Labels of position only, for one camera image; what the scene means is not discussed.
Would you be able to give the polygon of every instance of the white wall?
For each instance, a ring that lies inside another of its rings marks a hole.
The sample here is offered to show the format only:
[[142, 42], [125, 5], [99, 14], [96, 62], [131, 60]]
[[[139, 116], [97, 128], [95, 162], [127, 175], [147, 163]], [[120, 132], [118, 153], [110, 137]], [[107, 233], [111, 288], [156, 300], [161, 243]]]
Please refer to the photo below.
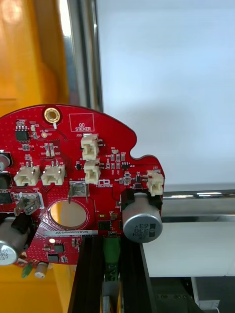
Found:
[[[136, 132], [132, 155], [155, 155], [168, 190], [234, 187], [235, 1], [98, 0], [98, 21], [104, 109]], [[234, 237], [165, 225], [150, 275], [235, 275]]]

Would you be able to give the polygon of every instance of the red circuit board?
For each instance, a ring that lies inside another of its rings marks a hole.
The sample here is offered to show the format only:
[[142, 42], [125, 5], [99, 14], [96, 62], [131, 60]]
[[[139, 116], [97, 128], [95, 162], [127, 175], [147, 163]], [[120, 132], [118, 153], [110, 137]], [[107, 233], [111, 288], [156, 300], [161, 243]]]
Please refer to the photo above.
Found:
[[[60, 119], [56, 125], [45, 120], [44, 112], [48, 107], [55, 108], [60, 113]], [[27, 151], [23, 148], [25, 143], [16, 139], [15, 131], [19, 124], [28, 129]], [[32, 125], [35, 126], [34, 132], [31, 130]], [[85, 209], [87, 214], [85, 223], [73, 229], [64, 228], [53, 221], [50, 209], [55, 203], [68, 199], [70, 181], [84, 181], [85, 179], [83, 170], [85, 161], [82, 159], [81, 149], [81, 139], [85, 134], [96, 134], [98, 137], [99, 182], [97, 185], [89, 184], [87, 199], [86, 197], [72, 198], [73, 202]], [[139, 184], [146, 189], [147, 184], [144, 178], [147, 171], [155, 170], [165, 177], [159, 161], [154, 156], [143, 156], [139, 159], [131, 157], [130, 152], [136, 142], [135, 133], [126, 125], [106, 114], [83, 107], [39, 105], [15, 111], [0, 118], [0, 149], [9, 152], [12, 158], [12, 165], [5, 171], [11, 176], [10, 187], [0, 192], [9, 192], [13, 201], [12, 204], [1, 204], [0, 212], [13, 212], [18, 203], [17, 194], [19, 193], [41, 193], [45, 207], [32, 214], [37, 231], [26, 252], [28, 258], [48, 262], [47, 255], [55, 253], [53, 244], [49, 242], [53, 236], [47, 235], [48, 231], [62, 231], [61, 237], [58, 237], [59, 233], [57, 233], [54, 238], [56, 244], [64, 245], [65, 251], [59, 253], [58, 256], [59, 263], [65, 264], [76, 264], [78, 260], [82, 236], [79, 233], [75, 234], [75, 230], [97, 231], [99, 236], [123, 235], [120, 227], [121, 192], [126, 188], [136, 188], [136, 176], [140, 176]], [[53, 144], [54, 157], [46, 156], [45, 144], [50, 143]], [[57, 186], [52, 183], [50, 186], [43, 186], [39, 179], [36, 186], [16, 186], [13, 177], [21, 166], [25, 166], [26, 162], [33, 162], [34, 166], [39, 165], [41, 173], [46, 165], [51, 165], [51, 162], [64, 165], [66, 175], [63, 185]], [[125, 176], [129, 177], [126, 184], [123, 181]], [[110, 217], [113, 213], [116, 214], [115, 219]], [[100, 221], [110, 221], [110, 230], [99, 230]], [[51, 250], [44, 250], [46, 246], [49, 246]]]

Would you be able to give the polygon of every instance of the brass mounting hole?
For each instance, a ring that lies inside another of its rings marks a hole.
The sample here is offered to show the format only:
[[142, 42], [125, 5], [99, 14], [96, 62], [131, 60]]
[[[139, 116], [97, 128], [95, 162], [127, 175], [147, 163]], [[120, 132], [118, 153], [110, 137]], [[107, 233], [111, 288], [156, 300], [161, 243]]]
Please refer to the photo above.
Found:
[[44, 118], [46, 119], [47, 122], [49, 123], [57, 123], [60, 120], [60, 113], [57, 109], [55, 108], [48, 108], [44, 112]]

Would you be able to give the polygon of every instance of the green component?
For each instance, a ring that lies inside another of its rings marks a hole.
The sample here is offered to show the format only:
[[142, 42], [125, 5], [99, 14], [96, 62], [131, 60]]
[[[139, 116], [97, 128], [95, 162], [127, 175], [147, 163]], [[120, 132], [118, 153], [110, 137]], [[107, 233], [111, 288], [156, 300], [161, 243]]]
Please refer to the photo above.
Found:
[[105, 281], [118, 280], [118, 260], [120, 256], [120, 240], [104, 238]]
[[21, 278], [26, 278], [33, 269], [33, 263], [29, 262], [27, 265], [25, 265], [25, 267], [22, 270], [22, 274], [21, 274]]

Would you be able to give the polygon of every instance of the electrolytic capacitor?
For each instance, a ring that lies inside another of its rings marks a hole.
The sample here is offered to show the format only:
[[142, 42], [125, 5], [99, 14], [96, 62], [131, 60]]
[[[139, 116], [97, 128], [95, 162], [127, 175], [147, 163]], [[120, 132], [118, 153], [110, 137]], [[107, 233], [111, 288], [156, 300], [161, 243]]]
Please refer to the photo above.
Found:
[[145, 193], [135, 193], [135, 201], [122, 211], [123, 232], [136, 243], [148, 243], [160, 236], [163, 223], [159, 211]]

